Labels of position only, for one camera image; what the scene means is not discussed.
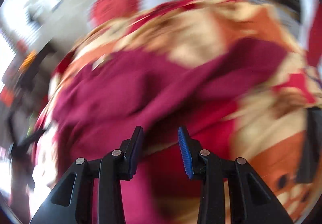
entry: maroon garment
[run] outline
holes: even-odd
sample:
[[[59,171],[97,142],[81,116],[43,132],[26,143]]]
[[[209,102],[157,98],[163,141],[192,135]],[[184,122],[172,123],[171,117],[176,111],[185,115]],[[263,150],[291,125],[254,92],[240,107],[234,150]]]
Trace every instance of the maroon garment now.
[[[78,157],[93,160],[119,148],[122,140],[131,137],[136,125],[145,131],[145,145],[152,145],[177,141],[178,126],[189,124],[196,109],[207,102],[227,104],[219,113],[224,117],[234,111],[234,99],[273,75],[286,52],[272,42],[243,38],[227,54],[192,70],[141,49],[111,56],[109,62],[93,71],[92,65],[85,66],[60,94],[53,113],[59,123],[56,137],[60,176]],[[191,135],[207,126],[201,125],[198,129],[195,125],[188,127]],[[215,145],[220,141],[207,143]],[[218,151],[217,147],[206,148]],[[144,185],[149,183],[145,164],[141,163],[138,169],[144,174],[137,173],[131,182],[122,184],[129,224],[162,222],[153,212],[149,187],[141,186],[145,191],[138,191],[138,179],[141,183],[145,179]],[[166,168],[173,168],[169,161]],[[172,170],[183,168],[175,166]],[[135,200],[140,204],[131,204]],[[134,212],[141,218],[134,217]]]

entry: metal pin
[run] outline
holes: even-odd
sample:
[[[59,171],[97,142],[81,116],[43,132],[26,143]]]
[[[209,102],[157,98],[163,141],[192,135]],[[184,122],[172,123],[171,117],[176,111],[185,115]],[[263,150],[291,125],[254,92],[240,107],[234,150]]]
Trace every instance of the metal pin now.
[[[122,154],[122,152],[120,150],[114,150],[114,151],[112,151],[112,155],[113,156],[119,156],[121,154]]]
[[[208,151],[208,150],[201,150],[201,151],[200,151],[200,154],[201,154],[202,156],[208,156],[208,155],[210,154],[210,151]]]
[[[76,164],[78,164],[78,165],[81,165],[81,164],[83,164],[85,162],[85,159],[84,158],[78,158],[77,160],[76,160]]]
[[[237,163],[241,164],[241,165],[244,165],[246,163],[246,160],[244,158],[238,158]]]

